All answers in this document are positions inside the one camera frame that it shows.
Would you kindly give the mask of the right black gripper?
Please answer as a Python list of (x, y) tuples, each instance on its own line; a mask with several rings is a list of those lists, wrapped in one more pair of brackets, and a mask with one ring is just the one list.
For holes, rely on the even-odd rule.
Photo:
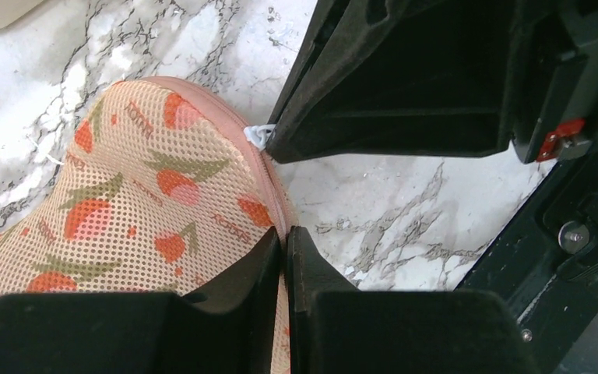
[(533, 28), (512, 144), (524, 164), (598, 146), (598, 1), (552, 1)]

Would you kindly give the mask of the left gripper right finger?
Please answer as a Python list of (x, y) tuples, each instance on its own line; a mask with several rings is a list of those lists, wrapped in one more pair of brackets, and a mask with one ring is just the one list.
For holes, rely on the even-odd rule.
[(308, 230), (287, 237), (294, 373), (534, 373), (502, 300), (487, 291), (361, 291)]

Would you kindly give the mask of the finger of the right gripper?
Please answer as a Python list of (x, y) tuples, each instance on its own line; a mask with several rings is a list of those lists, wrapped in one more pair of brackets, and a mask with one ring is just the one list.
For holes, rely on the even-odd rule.
[(536, 159), (520, 111), (558, 1), (318, 1), (270, 116), (288, 164), (345, 153)]

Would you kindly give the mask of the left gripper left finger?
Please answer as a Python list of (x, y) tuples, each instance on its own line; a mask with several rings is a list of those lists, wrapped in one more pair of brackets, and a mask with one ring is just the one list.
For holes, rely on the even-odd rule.
[(0, 297), (0, 373), (267, 373), (280, 239), (200, 288)]

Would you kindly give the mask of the peach floral mesh laundry bag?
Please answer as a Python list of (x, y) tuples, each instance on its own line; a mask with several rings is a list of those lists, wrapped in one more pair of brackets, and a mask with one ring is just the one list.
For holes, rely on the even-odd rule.
[[(252, 128), (208, 90), (150, 77), (109, 87), (76, 131), (38, 208), (0, 234), (0, 297), (186, 295), (275, 229), (296, 223)], [(290, 317), (278, 277), (271, 366), (288, 373)]]

